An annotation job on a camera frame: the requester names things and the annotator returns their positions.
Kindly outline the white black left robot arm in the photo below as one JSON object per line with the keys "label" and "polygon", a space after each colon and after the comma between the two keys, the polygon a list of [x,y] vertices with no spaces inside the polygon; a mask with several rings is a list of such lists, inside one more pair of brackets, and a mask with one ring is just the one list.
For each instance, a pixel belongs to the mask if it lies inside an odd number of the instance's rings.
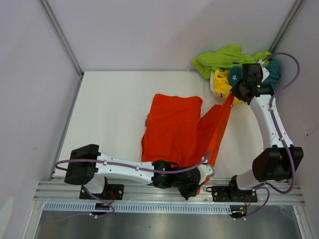
{"label": "white black left robot arm", "polygon": [[175,187],[187,200],[213,174],[206,159],[190,167],[164,160],[129,162],[100,153],[98,145],[89,144],[71,151],[64,182],[84,186],[97,199],[107,196],[108,179],[126,179],[160,189]]}

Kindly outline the orange shorts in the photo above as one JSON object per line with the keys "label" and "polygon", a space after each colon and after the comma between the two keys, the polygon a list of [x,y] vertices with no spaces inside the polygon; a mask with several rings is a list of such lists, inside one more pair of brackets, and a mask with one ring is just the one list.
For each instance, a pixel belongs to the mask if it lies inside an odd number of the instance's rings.
{"label": "orange shorts", "polygon": [[156,94],[141,141],[142,162],[164,160],[181,167],[197,166],[205,159],[214,166],[232,110],[234,96],[201,115],[200,97]]}

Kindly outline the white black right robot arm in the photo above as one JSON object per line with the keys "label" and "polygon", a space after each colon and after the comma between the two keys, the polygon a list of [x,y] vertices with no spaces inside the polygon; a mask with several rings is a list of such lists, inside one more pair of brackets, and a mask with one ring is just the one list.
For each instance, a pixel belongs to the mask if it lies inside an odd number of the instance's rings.
{"label": "white black right robot arm", "polygon": [[258,63],[243,64],[241,79],[231,93],[247,103],[253,111],[263,140],[263,152],[247,172],[233,176],[228,197],[239,201],[246,190],[257,190],[268,185],[281,194],[292,191],[304,152],[294,146],[279,116],[275,92],[264,80],[263,67]]}

